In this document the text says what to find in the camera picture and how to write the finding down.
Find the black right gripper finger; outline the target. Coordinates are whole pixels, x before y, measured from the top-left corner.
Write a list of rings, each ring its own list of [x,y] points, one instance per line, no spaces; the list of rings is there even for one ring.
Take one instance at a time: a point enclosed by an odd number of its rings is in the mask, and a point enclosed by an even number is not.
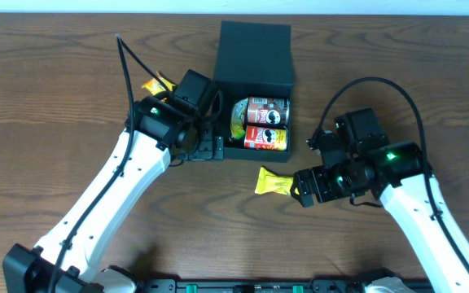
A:
[[[314,205],[313,192],[311,190],[303,190],[298,186],[292,186],[291,197],[298,201],[303,208],[310,208]]]
[[[291,188],[293,190],[311,190],[313,188],[313,184],[313,170],[308,168],[294,173]]]

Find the green yellow snack packet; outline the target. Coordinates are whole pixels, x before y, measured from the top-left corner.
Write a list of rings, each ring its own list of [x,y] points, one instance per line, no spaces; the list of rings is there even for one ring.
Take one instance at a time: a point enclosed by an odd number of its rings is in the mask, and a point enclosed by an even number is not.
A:
[[[246,133],[246,115],[248,109],[248,98],[239,100],[231,111],[230,118],[230,134],[231,139],[238,141],[242,139]]]

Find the brown Pringles can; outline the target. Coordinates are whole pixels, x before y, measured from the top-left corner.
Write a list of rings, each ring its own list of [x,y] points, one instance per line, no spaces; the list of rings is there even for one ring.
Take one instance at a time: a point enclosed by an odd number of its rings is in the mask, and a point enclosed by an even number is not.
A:
[[[285,98],[249,97],[247,122],[254,125],[284,126],[288,124],[290,103]]]

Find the red Pringles can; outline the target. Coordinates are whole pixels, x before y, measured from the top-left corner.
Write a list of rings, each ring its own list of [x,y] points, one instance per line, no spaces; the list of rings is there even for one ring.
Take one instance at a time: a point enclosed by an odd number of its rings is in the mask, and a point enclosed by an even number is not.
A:
[[[287,149],[287,131],[249,125],[243,144],[249,149],[285,151]]]

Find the black gift box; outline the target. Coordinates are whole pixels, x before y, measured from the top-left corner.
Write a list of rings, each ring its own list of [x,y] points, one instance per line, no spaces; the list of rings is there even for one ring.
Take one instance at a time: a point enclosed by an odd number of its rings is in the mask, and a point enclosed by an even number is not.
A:
[[[224,140],[224,157],[285,163],[291,147],[284,151],[257,150],[232,138],[230,118],[234,105],[245,98],[292,100],[294,85],[291,27],[222,21],[213,80],[223,93],[223,110],[214,123],[214,134]]]

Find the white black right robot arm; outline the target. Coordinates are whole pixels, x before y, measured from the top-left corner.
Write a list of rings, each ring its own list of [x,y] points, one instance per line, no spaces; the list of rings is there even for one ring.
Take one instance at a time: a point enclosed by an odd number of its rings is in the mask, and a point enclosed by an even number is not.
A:
[[[453,219],[433,175],[423,173],[414,142],[391,144],[370,108],[335,119],[309,146],[322,164],[293,175],[291,196],[302,207],[366,192],[401,227],[436,292],[469,292],[469,242]]]

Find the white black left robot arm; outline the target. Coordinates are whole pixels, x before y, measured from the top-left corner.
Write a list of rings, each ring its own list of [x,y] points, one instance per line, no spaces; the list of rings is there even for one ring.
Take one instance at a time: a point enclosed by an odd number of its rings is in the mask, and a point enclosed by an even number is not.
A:
[[[101,260],[147,187],[173,160],[222,160],[211,108],[223,95],[188,70],[175,91],[133,103],[111,156],[63,219],[35,246],[14,245],[2,262],[9,292],[137,292],[136,281]]]

